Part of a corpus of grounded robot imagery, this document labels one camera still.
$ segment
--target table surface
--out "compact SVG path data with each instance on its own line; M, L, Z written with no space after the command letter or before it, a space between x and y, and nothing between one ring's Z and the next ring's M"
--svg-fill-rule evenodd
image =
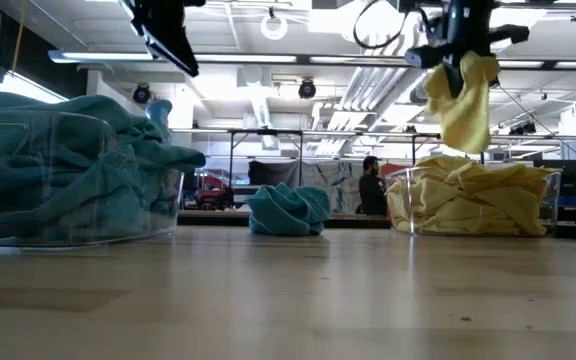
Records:
M0 249L0 359L576 359L576 242L183 227Z

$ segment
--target teal towel pile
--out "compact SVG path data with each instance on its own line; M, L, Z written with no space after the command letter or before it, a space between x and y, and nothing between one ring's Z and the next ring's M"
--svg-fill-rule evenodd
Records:
M0 238L145 234L151 214L176 216L176 170L204 164L108 97L0 93Z
M330 198L317 186L292 190L283 183L264 185L244 201L252 211L250 230L255 234L319 235L330 218Z

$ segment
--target yellow towel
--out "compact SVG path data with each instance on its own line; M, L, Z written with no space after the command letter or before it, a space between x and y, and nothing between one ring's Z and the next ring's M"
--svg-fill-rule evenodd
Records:
M441 155L422 159L386 198L400 231L450 234L543 235L539 205L553 170L523 164L491 170Z
M424 85L429 99L426 112L439 114L441 137L446 145L467 153L479 153L490 143L488 84L497 76L497 59L469 51L461 59L460 70L464 86L454 99L446 69L443 65L435 67Z

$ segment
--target person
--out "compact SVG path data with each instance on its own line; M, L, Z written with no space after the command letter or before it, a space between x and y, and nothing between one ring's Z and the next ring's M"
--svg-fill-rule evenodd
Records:
M364 175L359 179L361 210L365 215L386 216L386 184L379 178L379 161L374 156L364 159Z

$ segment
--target ceiling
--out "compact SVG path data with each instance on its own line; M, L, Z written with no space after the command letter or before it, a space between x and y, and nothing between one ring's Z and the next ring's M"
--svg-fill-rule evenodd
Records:
M29 1L31 6L28 7L27 26L60 49L93 52L144 51L142 40L132 32L129 18L118 3L85 0ZM360 1L362 0L356 0L347 5L347 8L361 8ZM237 3L233 4L230 7L221 5L188 10L186 29L196 52L331 55L362 53L354 42L346 40L340 34L347 34L352 29L353 21L331 22L331 19L340 19L329 16L333 10L310 11L310 1L295 2L292 8L278 10L293 20L288 20L286 35L276 41L268 39L260 31L261 17L266 13L264 8L239 8ZM0 0L0 8L17 19L20 7L20 0ZM234 17L229 18L230 13L234 14ZM532 27L529 41L505 49L501 56L576 58L576 23L568 20L571 14L549 12ZM384 23L387 28L381 30L396 30L390 29L394 26L393 23L399 22ZM241 119L245 113L253 111L251 101L236 94L237 68L239 67L235 65L201 66L201 74L197 78L184 79L172 65L165 63L113 65L112 71L106 72L106 80L129 95L137 82L144 81L143 79L160 79L159 82L151 81L152 90L159 97L170 98L174 96L177 82L171 79L179 79L179 82L190 84L199 96L201 104L195 107L195 117L201 126L219 127L226 123L225 120ZM271 74L273 86L280 87L277 96L267 100L270 112L308 116L317 101L338 102L343 98L348 86L353 84L353 74L357 72L355 68L321 66L266 66L264 70ZM375 75L374 81L378 81L381 76L386 75L383 72ZM321 98L301 100L297 97L298 85L304 77L315 79ZM513 118L523 114L523 110L510 96L526 110L535 110L538 118L551 130L556 130L559 112L569 107L570 101L576 100L576 72L504 71L499 78L508 94L501 90L494 90L491 94L493 127L512 122ZM396 98L392 94L401 93L406 88L403 84L405 81L404 75L399 81L392 83L376 105L366 111L380 113L380 110L387 108ZM547 100L542 100L543 93L548 94ZM416 123L416 118L404 119L403 124L405 120ZM432 118L424 118L424 121L426 124L436 124ZM390 131L393 128L393 124L385 124L378 126L377 130Z

